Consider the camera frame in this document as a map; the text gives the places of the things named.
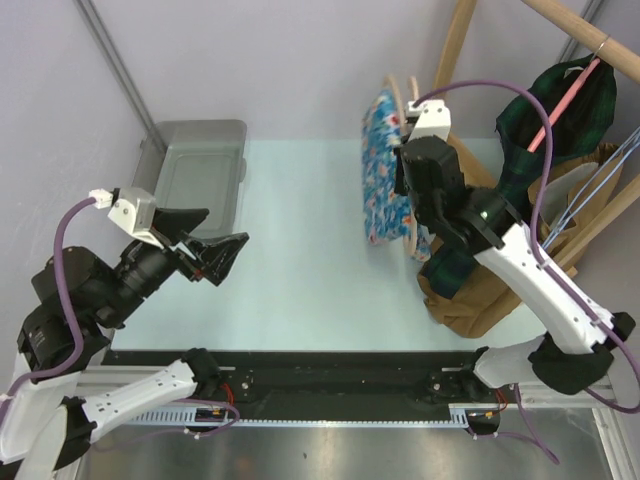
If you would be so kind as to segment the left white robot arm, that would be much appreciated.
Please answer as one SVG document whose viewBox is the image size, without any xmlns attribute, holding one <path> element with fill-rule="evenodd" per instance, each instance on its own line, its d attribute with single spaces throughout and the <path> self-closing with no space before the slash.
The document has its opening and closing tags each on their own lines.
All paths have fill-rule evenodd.
<svg viewBox="0 0 640 480">
<path fill-rule="evenodd" d="M 18 375 L 1 399 L 1 475 L 48 476 L 83 456 L 105 434 L 135 416 L 173 401 L 230 398 L 214 357 L 193 348 L 150 376 L 98 396 L 76 387 L 91 358 L 109 345 L 106 330 L 125 321 L 173 274 L 221 284 L 247 233 L 210 240 L 193 237 L 203 209 L 159 209 L 151 242 L 135 240 L 116 266 L 89 249 L 68 247 L 72 219 L 93 205 L 71 207 L 60 220 L 52 257 L 32 280 L 38 306 L 25 318 L 17 340 Z"/>
</svg>

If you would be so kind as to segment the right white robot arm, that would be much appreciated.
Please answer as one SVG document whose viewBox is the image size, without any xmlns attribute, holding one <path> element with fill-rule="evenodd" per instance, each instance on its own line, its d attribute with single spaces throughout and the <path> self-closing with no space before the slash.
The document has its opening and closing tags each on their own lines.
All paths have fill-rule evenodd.
<svg viewBox="0 0 640 480">
<path fill-rule="evenodd" d="M 457 152 L 446 141 L 437 136 L 408 140 L 396 157 L 398 183 L 417 223 L 453 252 L 490 270 L 546 328 L 528 342 L 478 350 L 461 376 L 463 393 L 484 401 L 499 387 L 535 379 L 575 395 L 601 380 L 634 320 L 597 305 L 578 288 L 497 190 L 466 185 Z"/>
</svg>

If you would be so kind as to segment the pink plastic hanger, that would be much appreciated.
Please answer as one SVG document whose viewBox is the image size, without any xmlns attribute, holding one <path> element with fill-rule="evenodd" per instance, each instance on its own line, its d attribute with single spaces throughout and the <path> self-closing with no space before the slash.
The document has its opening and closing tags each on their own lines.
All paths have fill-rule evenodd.
<svg viewBox="0 0 640 480">
<path fill-rule="evenodd" d="M 599 58 L 595 58 L 590 61 L 590 63 L 580 71 L 579 75 L 569 86 L 567 91 L 563 94 L 559 102 L 556 104 L 551 114 L 549 115 L 549 124 L 553 126 L 557 120 L 561 117 L 564 111 L 568 108 L 570 103 L 574 100 L 580 89 L 584 86 L 589 76 L 595 71 L 597 66 L 601 63 Z M 546 137 L 546 130 L 544 127 L 541 127 L 534 138 L 531 140 L 529 146 L 527 147 L 527 151 L 529 153 L 534 153 L 538 147 L 541 145 L 543 140 Z"/>
</svg>

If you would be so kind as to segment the light blue wire hanger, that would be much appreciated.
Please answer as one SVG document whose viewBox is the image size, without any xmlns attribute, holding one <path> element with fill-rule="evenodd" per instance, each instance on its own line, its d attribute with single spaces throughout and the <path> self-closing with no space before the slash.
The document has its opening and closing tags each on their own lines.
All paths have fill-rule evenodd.
<svg viewBox="0 0 640 480">
<path fill-rule="evenodd" d="M 571 200 L 566 209 L 558 216 L 558 219 L 552 224 L 549 236 L 542 243 L 542 248 L 547 249 L 553 241 L 563 232 L 571 220 L 591 201 L 591 199 L 604 187 L 604 185 L 622 169 L 626 160 L 639 147 L 639 131 L 637 127 L 627 139 L 610 155 L 610 157 L 601 165 L 594 175 L 579 189 L 576 197 Z M 606 176 L 596 181 L 596 177 L 603 173 L 605 168 L 611 166 L 612 169 Z"/>
</svg>

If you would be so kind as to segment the beige wooden hanger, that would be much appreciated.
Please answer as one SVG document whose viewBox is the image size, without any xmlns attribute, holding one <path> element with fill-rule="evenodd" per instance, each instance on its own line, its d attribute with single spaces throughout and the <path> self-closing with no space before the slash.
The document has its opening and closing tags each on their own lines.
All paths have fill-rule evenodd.
<svg viewBox="0 0 640 480">
<path fill-rule="evenodd" d="M 408 129 L 404 112 L 404 102 L 398 84 L 395 78 L 391 74 L 388 74 L 384 78 L 383 86 L 388 87 L 392 92 L 395 109 L 399 120 L 399 131 L 400 134 L 404 136 L 408 133 Z M 413 208 L 410 208 L 409 220 L 409 234 L 403 239 L 405 251 L 414 260 L 423 260 L 421 252 L 417 249 L 418 224 L 414 216 Z"/>
</svg>

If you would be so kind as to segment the blue floral garment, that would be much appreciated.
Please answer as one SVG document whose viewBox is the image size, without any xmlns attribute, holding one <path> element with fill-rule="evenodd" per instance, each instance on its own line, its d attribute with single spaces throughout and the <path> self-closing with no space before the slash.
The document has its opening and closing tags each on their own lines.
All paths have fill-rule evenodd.
<svg viewBox="0 0 640 480">
<path fill-rule="evenodd" d="M 394 149 L 402 135 L 392 92 L 382 87 L 363 116 L 361 125 L 361 178 L 364 231 L 367 241 L 379 245 L 409 234 L 410 203 L 396 192 L 397 158 Z M 418 226 L 423 260 L 431 256 L 431 239 Z"/>
</svg>

